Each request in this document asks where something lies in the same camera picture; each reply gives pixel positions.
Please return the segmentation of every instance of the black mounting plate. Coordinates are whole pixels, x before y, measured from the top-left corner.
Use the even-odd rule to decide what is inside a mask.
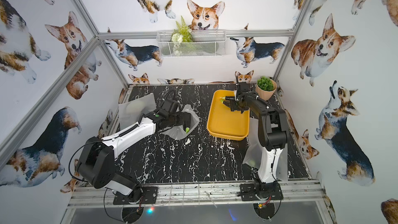
[[[154,204],[156,203],[156,198],[158,196],[158,187],[141,187],[144,192],[144,197],[142,198],[142,204]],[[127,205],[127,204],[139,204],[139,202],[131,202],[130,198],[126,195],[122,195],[117,192],[115,199],[113,200],[113,205]]]

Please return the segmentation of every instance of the dog paw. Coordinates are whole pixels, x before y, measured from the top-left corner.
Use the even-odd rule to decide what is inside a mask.
[[[169,13],[166,12],[166,16],[168,18],[176,18],[176,14],[174,12],[172,12],[172,11],[170,11]]]

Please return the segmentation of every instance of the plastic bag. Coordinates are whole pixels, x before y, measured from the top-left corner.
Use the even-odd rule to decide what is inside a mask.
[[[200,118],[193,111],[191,105],[185,105],[182,109],[183,112],[189,112],[191,114],[191,126],[188,133],[182,128],[182,126],[173,127],[166,132],[162,132],[162,134],[168,135],[175,140],[180,140],[186,138],[199,124]]]
[[[155,109],[156,102],[153,93],[124,104],[119,104],[120,129],[123,130],[137,122],[141,113],[147,114]]]

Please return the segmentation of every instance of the white arm segment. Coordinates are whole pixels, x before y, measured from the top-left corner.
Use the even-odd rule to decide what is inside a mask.
[[[156,124],[152,122],[151,119],[142,118],[142,121],[137,128],[125,134],[124,136],[119,137],[119,134],[127,131],[136,124],[138,124],[138,122],[121,130],[120,132],[102,138],[102,140],[108,140],[108,141],[103,141],[104,144],[106,144],[107,146],[113,146],[113,150],[115,152],[115,159],[117,159],[119,155],[122,152],[124,152],[124,150],[126,150],[128,147],[131,147],[133,144],[140,141],[144,137],[154,134],[156,131]]]
[[[276,168],[278,167],[279,156],[281,155],[283,149],[272,149],[270,152],[263,147],[263,153],[261,155],[261,165],[258,169],[258,177],[263,183],[272,183],[276,179]]]

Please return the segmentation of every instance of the potted plant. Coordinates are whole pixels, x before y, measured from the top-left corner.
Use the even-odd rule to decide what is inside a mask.
[[[257,80],[256,92],[263,100],[267,101],[271,98],[272,94],[277,88],[276,82],[272,79],[262,76]]]

